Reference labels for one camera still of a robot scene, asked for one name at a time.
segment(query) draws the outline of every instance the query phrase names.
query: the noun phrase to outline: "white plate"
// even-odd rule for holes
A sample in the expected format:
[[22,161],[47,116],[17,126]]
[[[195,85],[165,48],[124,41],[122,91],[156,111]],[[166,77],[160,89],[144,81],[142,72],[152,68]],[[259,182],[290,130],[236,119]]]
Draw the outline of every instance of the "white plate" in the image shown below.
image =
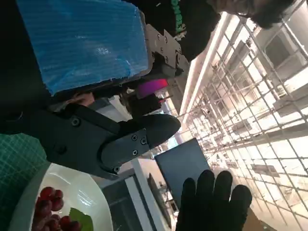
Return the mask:
[[56,164],[43,167],[31,180],[15,208],[9,231],[30,231],[35,202],[46,186],[64,193],[64,206],[57,212],[61,217],[76,208],[93,220],[94,231],[112,231],[108,203],[101,189],[89,174]]

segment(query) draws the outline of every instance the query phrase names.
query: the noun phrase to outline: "cutting mat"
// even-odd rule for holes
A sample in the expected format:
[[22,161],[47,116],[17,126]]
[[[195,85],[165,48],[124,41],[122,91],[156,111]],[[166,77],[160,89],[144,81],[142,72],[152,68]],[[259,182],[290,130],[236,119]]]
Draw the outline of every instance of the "cutting mat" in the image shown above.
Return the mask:
[[46,155],[37,139],[0,134],[0,230],[8,229],[24,188],[44,164]]

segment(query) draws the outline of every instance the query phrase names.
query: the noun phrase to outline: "gloved hand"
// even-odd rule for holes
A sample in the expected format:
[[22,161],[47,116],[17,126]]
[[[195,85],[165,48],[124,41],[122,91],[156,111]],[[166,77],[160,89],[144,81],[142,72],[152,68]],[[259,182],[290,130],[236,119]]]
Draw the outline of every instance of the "gloved hand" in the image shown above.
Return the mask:
[[176,231],[241,231],[247,217],[252,195],[244,185],[232,192],[232,175],[221,172],[216,179],[204,171],[197,183],[188,178],[183,185],[181,207]]

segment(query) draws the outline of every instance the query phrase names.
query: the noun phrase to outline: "grape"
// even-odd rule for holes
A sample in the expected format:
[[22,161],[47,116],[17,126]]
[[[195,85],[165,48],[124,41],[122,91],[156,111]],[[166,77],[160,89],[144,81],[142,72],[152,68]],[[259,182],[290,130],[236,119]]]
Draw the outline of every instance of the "grape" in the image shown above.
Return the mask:
[[45,217],[47,216],[52,209],[52,203],[51,201],[40,201],[36,204],[36,208],[35,208],[35,216],[39,216],[39,217]]
[[54,198],[63,198],[63,192],[61,190],[56,190]]
[[53,214],[51,216],[52,219],[59,221],[61,219],[61,217],[58,214]]
[[62,198],[53,199],[51,202],[52,202],[51,210],[54,212],[59,211],[64,205],[64,201]]
[[69,224],[69,231],[81,231],[81,225],[78,221],[72,221]]
[[50,221],[48,221],[47,225],[49,226],[50,231],[57,231],[60,229],[59,222],[54,219],[51,219]]
[[64,216],[60,219],[60,226],[63,230],[66,230],[66,228],[71,223],[71,218],[69,216]]
[[43,200],[43,198],[41,198],[41,197],[39,196],[37,202],[40,202],[40,201],[42,201],[42,200]]
[[53,199],[56,190],[53,187],[45,187],[40,191],[40,196],[44,200]]
[[47,221],[49,221],[51,217],[51,213],[49,213],[46,217],[34,217],[32,222],[32,231],[41,231],[44,228],[44,225]]

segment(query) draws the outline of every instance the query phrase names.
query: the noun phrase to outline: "screen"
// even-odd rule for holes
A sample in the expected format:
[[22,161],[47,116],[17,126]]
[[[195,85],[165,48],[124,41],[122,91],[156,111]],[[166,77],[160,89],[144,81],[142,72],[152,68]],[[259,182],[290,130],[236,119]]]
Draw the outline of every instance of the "screen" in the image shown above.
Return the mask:
[[200,174],[210,169],[197,139],[157,155],[155,159],[179,208],[184,181],[193,178],[197,183]]

